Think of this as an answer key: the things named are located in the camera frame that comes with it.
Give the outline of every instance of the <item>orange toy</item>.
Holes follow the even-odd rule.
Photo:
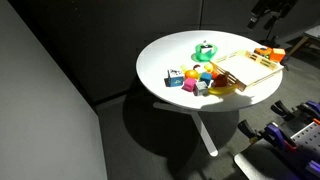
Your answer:
[[[262,57],[269,59],[270,54],[272,53],[272,49],[269,47],[266,48],[256,48],[254,53],[259,54]]]
[[[270,54],[270,60],[281,62],[285,55],[286,51],[284,49],[273,48]]]

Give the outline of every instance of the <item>table top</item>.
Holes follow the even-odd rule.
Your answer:
[[[320,25],[305,31],[304,33],[315,39],[320,39]]]
[[[182,87],[167,87],[165,78],[167,70],[186,65],[188,69],[196,64],[204,66],[192,59],[195,47],[204,40],[218,47],[213,59],[228,55],[237,50],[253,52],[261,47],[255,41],[245,37],[219,31],[185,31],[162,37],[149,44],[139,55],[136,70],[143,85],[160,99],[182,108],[224,112],[239,110],[254,105],[272,95],[281,84],[282,71],[267,80],[241,92],[238,89],[222,96],[195,96]]]

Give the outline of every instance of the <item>table base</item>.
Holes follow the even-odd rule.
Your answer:
[[[180,108],[171,104],[166,104],[166,103],[160,103],[160,102],[155,102],[153,103],[153,107],[157,109],[162,109],[166,111],[173,111],[173,112],[178,112],[178,113],[183,113],[183,114],[189,114],[191,115],[193,122],[195,123],[200,136],[211,156],[217,156],[218,155],[218,150],[216,146],[214,145],[206,127],[204,126],[201,117],[199,116],[199,113],[197,111],[185,109],[185,108]]]

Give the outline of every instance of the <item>wooden tray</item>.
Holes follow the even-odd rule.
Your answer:
[[[280,63],[246,50],[211,60],[210,63],[218,73],[227,75],[230,83],[238,84],[240,91],[272,77],[283,69]]]

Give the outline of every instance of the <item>toy block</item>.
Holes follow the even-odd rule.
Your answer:
[[[206,82],[200,81],[197,82],[194,87],[194,92],[196,96],[207,95],[208,94],[208,86]]]
[[[207,84],[207,86],[209,86],[211,78],[212,78],[212,74],[204,72],[200,76],[200,81],[204,81]]]
[[[168,82],[170,87],[182,86],[184,80],[184,74],[182,71],[169,69],[168,70]]]
[[[189,91],[189,92],[192,92],[196,82],[197,82],[197,80],[192,79],[192,78],[188,78],[184,81],[184,85],[183,85],[182,89]]]
[[[270,60],[281,62],[285,55],[286,55],[286,51],[284,49],[273,48],[270,54]]]

